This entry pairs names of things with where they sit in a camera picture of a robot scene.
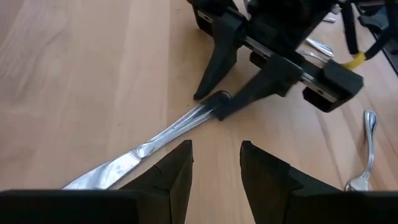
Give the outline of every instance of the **silver knife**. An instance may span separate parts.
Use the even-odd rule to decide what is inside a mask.
[[[228,102],[230,98],[231,96],[229,93],[225,91],[218,91],[212,94],[160,134],[114,160],[106,162],[87,172],[63,189],[108,189],[162,146],[214,117],[213,111]]]

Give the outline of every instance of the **black plastic part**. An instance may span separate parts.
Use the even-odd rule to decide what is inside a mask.
[[[343,18],[343,25],[345,30],[346,43],[348,51],[351,55],[359,53],[358,41],[356,38],[355,18],[351,1],[347,1],[341,6],[341,16]]]
[[[195,100],[207,96],[235,65],[237,51],[244,41],[245,22],[246,18],[231,8],[227,8],[221,17],[214,17],[211,33],[215,46],[198,90],[193,96]]]
[[[226,106],[215,110],[215,115],[222,121],[235,111],[263,97],[273,94],[285,96],[292,85],[301,79],[302,73],[302,69],[294,63],[275,54]]]
[[[1,223],[181,223],[192,184],[192,142],[184,141],[120,190],[10,190]]]
[[[337,0],[251,0],[248,36],[283,55],[295,50],[330,12]]]
[[[362,26],[377,34],[380,34],[388,27],[387,16],[382,13],[376,13],[373,16],[359,16],[358,21]]]
[[[256,223],[397,223],[397,192],[341,192],[243,141],[241,175]]]
[[[202,9],[214,16],[221,16],[230,7],[238,10],[233,0],[187,0],[193,7]]]
[[[331,112],[348,100],[352,99],[363,87],[363,77],[348,70],[333,60],[329,60],[322,70],[316,75],[315,79],[328,86],[329,89],[337,93],[336,101],[330,102],[319,93],[306,87],[303,91],[305,100],[316,106],[323,112]]]

